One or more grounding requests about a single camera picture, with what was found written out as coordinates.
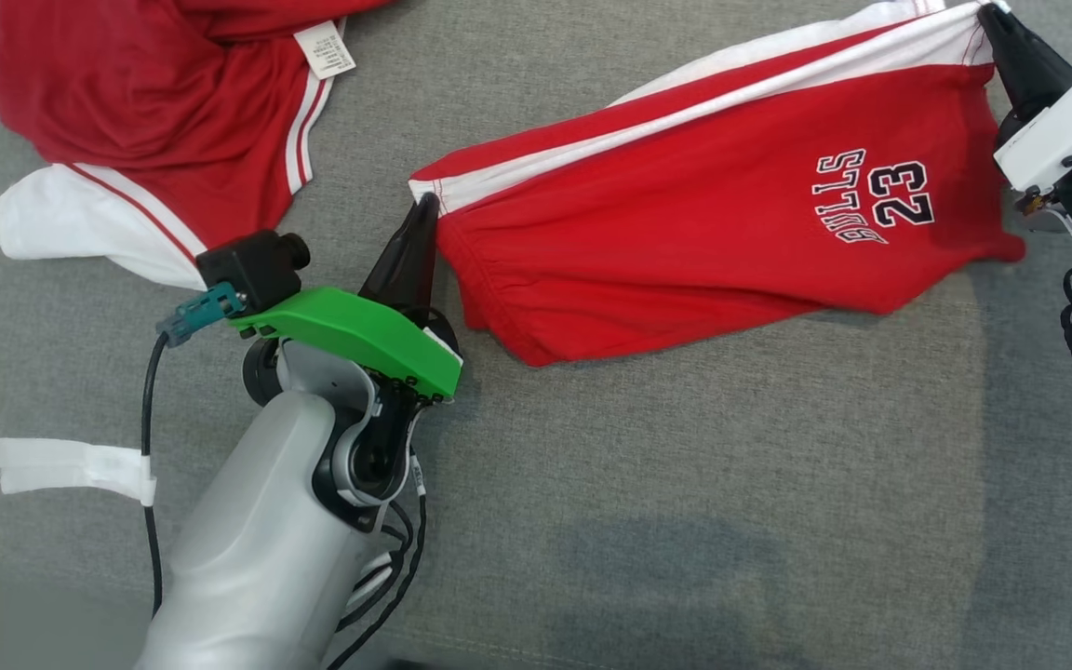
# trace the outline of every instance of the white tape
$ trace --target white tape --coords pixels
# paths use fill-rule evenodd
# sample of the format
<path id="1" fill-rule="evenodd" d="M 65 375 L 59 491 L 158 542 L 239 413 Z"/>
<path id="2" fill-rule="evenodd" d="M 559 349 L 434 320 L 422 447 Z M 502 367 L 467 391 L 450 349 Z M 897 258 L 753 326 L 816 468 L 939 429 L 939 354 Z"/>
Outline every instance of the white tape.
<path id="1" fill-rule="evenodd" d="M 151 506 L 157 479 L 151 457 L 137 449 L 42 437 L 0 437 L 3 493 L 89 487 L 115 491 Z"/>
<path id="2" fill-rule="evenodd" d="M 462 368 L 465 364 L 465 359 L 463 359 L 463 357 L 458 356 L 458 352 L 455 352 L 455 348 L 450 347 L 449 343 L 438 338 L 438 336 L 430 327 L 425 327 L 425 334 L 433 339 L 435 343 L 441 344 L 441 347 L 444 351 L 449 352 L 449 355 L 453 356 L 455 359 L 458 359 L 458 368 Z"/>
<path id="3" fill-rule="evenodd" d="M 420 461 L 417 461 L 416 455 L 413 455 L 413 458 L 410 458 L 408 461 L 413 463 L 413 480 L 416 483 L 416 495 L 429 495 L 429 490 L 425 488 L 425 471 L 420 470 Z"/>

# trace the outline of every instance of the clothing label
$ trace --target clothing label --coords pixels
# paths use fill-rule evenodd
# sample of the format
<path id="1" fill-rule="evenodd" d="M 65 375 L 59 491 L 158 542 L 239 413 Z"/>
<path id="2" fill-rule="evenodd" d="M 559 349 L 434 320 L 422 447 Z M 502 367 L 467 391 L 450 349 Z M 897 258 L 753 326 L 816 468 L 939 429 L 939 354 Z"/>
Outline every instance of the clothing label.
<path id="1" fill-rule="evenodd" d="M 413 464 L 413 480 L 416 482 L 416 495 L 429 495 L 429 490 L 425 488 L 425 471 L 420 470 L 420 461 L 417 461 L 416 455 L 413 455 L 413 458 L 410 458 L 408 462 Z"/>
<path id="2" fill-rule="evenodd" d="M 349 56 L 342 35 L 333 21 L 325 21 L 295 34 L 306 53 L 309 66 L 318 79 L 328 79 L 336 74 L 353 71 L 354 59 Z"/>

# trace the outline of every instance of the red shorts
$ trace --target red shorts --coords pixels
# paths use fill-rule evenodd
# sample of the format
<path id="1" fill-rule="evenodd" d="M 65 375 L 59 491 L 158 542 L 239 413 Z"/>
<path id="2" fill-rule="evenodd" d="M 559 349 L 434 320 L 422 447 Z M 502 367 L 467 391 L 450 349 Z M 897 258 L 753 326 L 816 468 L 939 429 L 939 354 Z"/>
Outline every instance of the red shorts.
<path id="1" fill-rule="evenodd" d="M 757 39 L 420 169 L 465 322 L 528 364 L 634 355 L 824 308 L 885 314 L 971 259 L 1021 259 L 985 1 Z"/>
<path id="2" fill-rule="evenodd" d="M 387 0 L 0 0 L 0 117 L 56 164 L 0 198 L 11 257 L 193 258 L 273 228 L 312 179 L 333 81 L 295 31 Z"/>

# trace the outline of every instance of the black cable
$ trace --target black cable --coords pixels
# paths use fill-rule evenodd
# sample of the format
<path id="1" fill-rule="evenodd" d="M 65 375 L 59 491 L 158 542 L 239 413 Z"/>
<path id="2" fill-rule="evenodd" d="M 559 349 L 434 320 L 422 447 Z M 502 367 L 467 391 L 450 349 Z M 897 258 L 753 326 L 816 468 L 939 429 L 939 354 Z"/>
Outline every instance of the black cable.
<path id="1" fill-rule="evenodd" d="M 397 517 L 399 517 L 400 522 L 404 523 L 404 530 L 407 531 L 407 537 L 400 539 L 400 548 L 398 551 L 391 552 L 391 575 L 387 576 L 387 580 L 379 584 L 378 589 L 375 589 L 375 593 L 371 594 L 362 605 L 358 606 L 356 610 L 352 613 L 346 614 L 342 617 L 339 623 L 337 623 L 337 631 L 344 631 L 348 628 L 351 624 L 356 623 L 357 620 L 362 619 L 369 613 L 369 611 L 374 610 L 375 606 L 383 601 L 387 594 L 390 593 L 391 586 L 396 585 L 396 581 L 399 580 L 400 572 L 404 571 L 404 559 L 407 555 L 410 548 L 413 548 L 413 521 L 407 517 L 407 512 L 404 511 L 403 506 L 400 506 L 399 502 L 391 501 L 391 511 L 394 511 Z"/>
<path id="2" fill-rule="evenodd" d="M 1069 300 L 1069 306 L 1072 307 L 1072 267 L 1064 272 L 1064 277 L 1061 279 L 1061 292 L 1064 292 L 1064 299 Z"/>
<path id="3" fill-rule="evenodd" d="M 429 523 L 429 511 L 428 505 L 426 505 L 426 496 L 420 496 L 420 525 L 419 530 L 416 532 L 416 553 L 413 553 L 413 561 L 408 564 L 407 576 L 399 584 L 399 591 L 396 591 L 396 597 L 384 607 L 383 614 L 378 615 L 374 624 L 371 624 L 366 631 L 362 631 L 361 636 L 358 636 L 357 640 L 354 640 L 354 644 L 345 649 L 345 652 L 341 653 L 341 656 L 333 659 L 328 670 L 337 670 L 339 667 L 345 665 L 349 657 L 354 656 L 358 650 L 362 649 L 362 645 L 367 644 L 367 640 L 370 640 L 371 636 L 374 636 L 378 628 L 383 627 L 383 624 L 387 623 L 387 617 L 391 615 L 396 608 L 399 607 L 400 602 L 403 602 L 404 594 L 407 594 L 407 589 L 413 585 L 413 578 L 416 577 L 417 568 L 420 567 L 420 556 L 425 553 L 425 530 Z"/>
<path id="4" fill-rule="evenodd" d="M 390 561 L 388 561 L 387 565 L 384 565 L 383 567 L 379 567 L 379 568 L 374 568 L 370 572 L 367 572 L 362 577 L 358 578 L 358 581 L 354 582 L 354 591 L 357 591 L 357 590 L 361 589 L 362 586 L 366 586 L 367 584 L 369 584 L 369 582 L 373 581 L 375 577 L 378 577 L 378 574 L 383 571 L 383 568 L 387 568 L 388 565 L 390 565 L 390 567 L 394 567 L 394 565 L 396 565 L 396 554 L 397 553 L 399 553 L 399 552 L 394 552 L 394 551 L 387 552 L 387 556 L 388 556 L 388 559 L 390 559 Z"/>
<path id="5" fill-rule="evenodd" d="M 140 417 L 139 455 L 151 455 L 151 396 L 157 385 L 157 369 L 160 368 L 160 357 L 167 347 L 167 332 L 161 332 L 157 346 L 151 349 L 148 359 L 148 374 L 144 381 L 144 414 Z M 148 548 L 151 550 L 151 617 L 157 616 L 163 602 L 163 565 L 160 560 L 160 539 L 157 538 L 157 512 L 150 506 L 144 506 L 144 521 L 148 526 Z"/>
<path id="6" fill-rule="evenodd" d="M 391 528 L 390 525 L 384 525 L 383 528 L 379 528 L 378 531 L 383 535 L 387 535 L 387 537 L 399 539 L 400 542 L 404 541 L 404 534 L 400 533 L 400 531 L 397 531 L 396 528 Z"/>

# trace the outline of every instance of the gray couch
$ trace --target gray couch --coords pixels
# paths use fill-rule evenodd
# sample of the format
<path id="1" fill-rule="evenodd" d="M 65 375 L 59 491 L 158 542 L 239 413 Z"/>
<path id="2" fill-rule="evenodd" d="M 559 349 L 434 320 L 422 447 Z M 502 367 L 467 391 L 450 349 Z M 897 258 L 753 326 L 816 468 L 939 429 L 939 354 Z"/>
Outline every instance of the gray couch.
<path id="1" fill-rule="evenodd" d="M 314 250 L 308 284 L 356 287 L 417 166 L 863 4 L 398 0 L 349 25 L 358 69 L 281 228 Z M 1072 1 L 1015 4 L 1072 60 Z M 0 125 L 0 193 L 38 166 Z M 890 317 L 813 314 L 541 370 L 465 331 L 438 267 L 467 366 L 417 437 L 428 551 L 378 643 L 460 667 L 1063 667 L 1071 254 L 1060 236 L 1028 242 L 1026 262 L 971 266 Z M 0 253 L 0 436 L 136 446 L 152 327 L 185 297 L 105 259 Z M 243 349 L 215 328 L 165 357 L 165 547 L 255 414 Z M 139 508 L 96 490 L 0 496 L 0 575 L 145 607 Z"/>

